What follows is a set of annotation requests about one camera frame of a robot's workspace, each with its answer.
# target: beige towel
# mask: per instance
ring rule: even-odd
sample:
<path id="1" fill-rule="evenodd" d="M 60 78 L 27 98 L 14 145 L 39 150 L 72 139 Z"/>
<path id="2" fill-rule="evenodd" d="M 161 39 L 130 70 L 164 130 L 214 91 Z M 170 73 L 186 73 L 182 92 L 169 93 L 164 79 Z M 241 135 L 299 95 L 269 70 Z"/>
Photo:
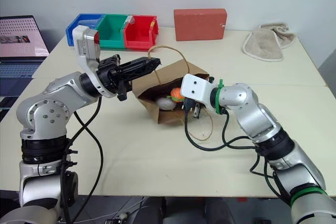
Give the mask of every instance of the beige towel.
<path id="1" fill-rule="evenodd" d="M 243 52 L 264 61 L 282 61 L 281 49 L 290 46 L 296 35 L 288 32 L 286 23 L 261 25 L 250 33 L 243 43 Z"/>

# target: laptop keyboard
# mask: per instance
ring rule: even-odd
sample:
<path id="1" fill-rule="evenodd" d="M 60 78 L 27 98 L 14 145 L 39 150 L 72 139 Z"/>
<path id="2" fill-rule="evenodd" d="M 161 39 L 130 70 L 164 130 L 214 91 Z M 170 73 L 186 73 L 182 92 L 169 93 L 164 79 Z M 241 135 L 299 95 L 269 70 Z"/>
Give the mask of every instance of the laptop keyboard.
<path id="1" fill-rule="evenodd" d="M 0 78 L 31 78 L 39 65 L 0 65 Z"/>

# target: laptop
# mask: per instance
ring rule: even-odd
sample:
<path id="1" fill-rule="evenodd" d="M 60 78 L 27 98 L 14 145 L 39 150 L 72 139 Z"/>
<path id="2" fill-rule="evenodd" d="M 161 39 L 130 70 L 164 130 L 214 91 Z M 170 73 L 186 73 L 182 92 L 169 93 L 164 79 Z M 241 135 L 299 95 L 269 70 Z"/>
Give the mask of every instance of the laptop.
<path id="1" fill-rule="evenodd" d="M 32 15 L 0 17 L 0 96 L 19 96 L 47 56 Z"/>

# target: green band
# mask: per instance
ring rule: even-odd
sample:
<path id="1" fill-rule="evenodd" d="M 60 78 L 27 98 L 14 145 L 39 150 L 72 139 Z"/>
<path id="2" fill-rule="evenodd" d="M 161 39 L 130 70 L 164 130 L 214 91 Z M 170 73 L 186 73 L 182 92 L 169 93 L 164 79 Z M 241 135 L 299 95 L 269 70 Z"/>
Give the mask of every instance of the green band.
<path id="1" fill-rule="evenodd" d="M 318 187 L 308 187 L 305 188 L 301 191 L 298 191 L 296 194 L 294 194 L 290 200 L 290 206 L 293 205 L 294 201 L 297 200 L 298 198 L 300 198 L 301 196 L 305 195 L 305 194 L 309 194 L 309 193 L 321 193 L 321 194 L 325 194 L 328 195 L 325 191 L 323 191 L 321 188 Z"/>
<path id="2" fill-rule="evenodd" d="M 222 87 L 224 87 L 223 80 L 220 79 L 218 89 L 217 89 L 217 93 L 216 93 L 216 99 L 215 99 L 216 113 L 217 114 L 221 114 L 221 112 L 219 111 L 219 93 L 221 92 L 220 90 L 222 89 Z"/>

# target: plastic bin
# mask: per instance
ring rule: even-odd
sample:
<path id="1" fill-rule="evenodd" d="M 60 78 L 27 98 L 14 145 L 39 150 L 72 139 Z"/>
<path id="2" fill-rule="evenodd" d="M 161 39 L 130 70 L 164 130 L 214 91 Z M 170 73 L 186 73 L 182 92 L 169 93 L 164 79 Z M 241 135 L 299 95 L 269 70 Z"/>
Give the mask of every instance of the plastic bin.
<path id="1" fill-rule="evenodd" d="M 125 47 L 148 50 L 155 45 L 159 33 L 156 16 L 133 15 L 125 25 Z"/>
<path id="2" fill-rule="evenodd" d="M 74 38 L 72 37 L 72 30 L 74 30 L 78 25 L 86 25 L 91 29 L 95 29 L 104 15 L 105 14 L 79 14 L 65 30 L 67 34 L 68 45 L 73 47 Z"/>
<path id="3" fill-rule="evenodd" d="M 99 31 L 101 48 L 125 48 L 123 30 L 128 15 L 106 14 L 96 30 Z"/>

